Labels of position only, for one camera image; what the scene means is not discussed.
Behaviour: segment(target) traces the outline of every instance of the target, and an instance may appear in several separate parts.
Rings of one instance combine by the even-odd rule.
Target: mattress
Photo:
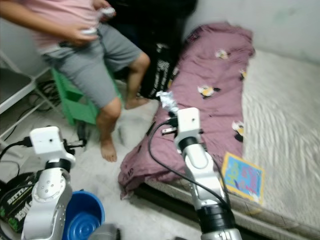
[[[243,158],[265,184],[261,206],[231,196],[236,221],[275,240],[319,240],[320,66],[257,50],[247,72]],[[191,203],[183,180],[147,184]]]

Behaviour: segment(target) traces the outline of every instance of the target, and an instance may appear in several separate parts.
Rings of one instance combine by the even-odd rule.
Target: bare foot
[[[117,153],[111,137],[101,141],[101,155],[108,162],[117,161]]]
[[[140,107],[148,102],[149,102],[149,100],[146,98],[143,98],[143,97],[137,97],[137,98],[130,99],[130,100],[128,99],[125,104],[125,109],[127,109],[127,110],[135,109],[135,108]]]

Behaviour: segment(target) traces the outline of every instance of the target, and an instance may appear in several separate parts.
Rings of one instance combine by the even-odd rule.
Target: floor
[[[3,132],[7,129],[28,107],[26,99],[23,99],[3,113],[1,115],[0,131]],[[153,101],[136,110],[123,111],[113,133],[118,154],[118,161],[115,163],[107,162],[101,157],[99,133],[94,126],[90,126],[87,147],[76,150],[76,165],[70,173],[71,185],[74,191],[84,189],[95,194],[101,200],[105,210],[106,222],[116,223],[121,228],[123,240],[173,240],[175,237],[188,240],[200,239],[200,228],[193,221],[135,195],[130,199],[120,200],[121,189],[117,181],[120,164],[125,155],[143,138],[157,107],[158,103]],[[132,122],[135,123],[134,130],[137,137],[134,141],[136,142],[121,139],[119,134],[119,129],[124,126],[123,129],[128,129],[128,125]],[[17,127],[8,139],[8,143],[14,143],[28,136],[31,129],[46,126],[58,126],[62,136],[68,142],[78,140],[76,128],[68,125],[66,119],[61,118],[51,110],[49,112],[35,112],[30,115]],[[18,146],[16,150],[23,154],[22,159],[18,159],[11,154],[6,154],[4,158],[19,162],[22,165],[22,172],[36,171],[44,167],[44,164],[34,155],[32,148]],[[0,176],[3,181],[8,181],[15,174],[14,165],[2,163]],[[243,240],[251,239],[254,238],[243,236]]]

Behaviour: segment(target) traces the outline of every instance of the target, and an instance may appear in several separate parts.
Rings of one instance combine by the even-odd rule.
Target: bed
[[[235,42],[221,45],[217,39],[222,32],[227,32]],[[213,93],[210,100],[215,104],[214,107],[210,107],[211,103],[208,107],[197,106],[195,99],[198,96],[192,95],[190,91],[184,94],[187,97],[180,97],[182,94],[177,93],[178,104],[181,108],[195,104],[195,107],[200,108],[201,114],[204,111],[211,114],[214,110],[210,117],[214,121],[211,119],[209,122],[211,127],[207,130],[206,144],[209,153],[214,155],[220,164],[225,152],[231,152],[265,170],[262,205],[231,195],[232,209],[239,226],[275,240],[318,240],[320,67],[259,50],[254,55],[251,37],[249,31],[227,23],[197,28],[187,39],[186,49],[178,64],[180,72],[173,81],[171,90],[176,94],[185,84],[199,81],[197,74],[200,69],[198,72],[188,71],[190,68],[184,68],[184,62],[189,61],[200,66],[206,64],[212,54],[215,55],[216,62],[212,63],[212,59],[209,59],[209,62],[214,67],[221,69],[226,66],[226,61],[232,62],[232,66],[224,68],[224,72],[231,74],[228,76],[214,71],[209,73],[213,74],[212,78],[208,78],[206,72],[201,71],[202,79],[214,84],[214,88],[221,89]],[[201,42],[206,38],[214,39],[211,39],[210,47],[206,41]],[[232,92],[228,95],[227,103],[214,100],[219,98],[219,94],[224,90]],[[165,114],[160,108],[154,120],[161,122]],[[214,125],[219,120],[215,117],[223,118],[228,124],[219,125],[216,129]],[[206,119],[201,115],[201,123],[203,121]],[[232,121],[244,122],[243,143],[236,139],[232,129],[228,128]],[[219,141],[221,138],[225,139],[223,143]],[[176,200],[192,204],[187,182],[176,179],[172,173],[149,162],[147,141],[148,136],[126,156],[121,165],[118,180],[124,187],[122,197],[138,188],[141,183],[146,183]],[[170,160],[170,156],[180,159],[172,139],[158,135],[154,141],[155,155],[183,172],[183,162]]]

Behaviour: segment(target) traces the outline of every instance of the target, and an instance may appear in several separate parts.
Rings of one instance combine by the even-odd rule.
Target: white wall
[[[0,18],[0,49],[24,74],[37,77],[48,69],[37,53],[29,30],[3,18]]]
[[[252,30],[256,48],[320,63],[320,0],[198,0],[184,37],[220,21]]]

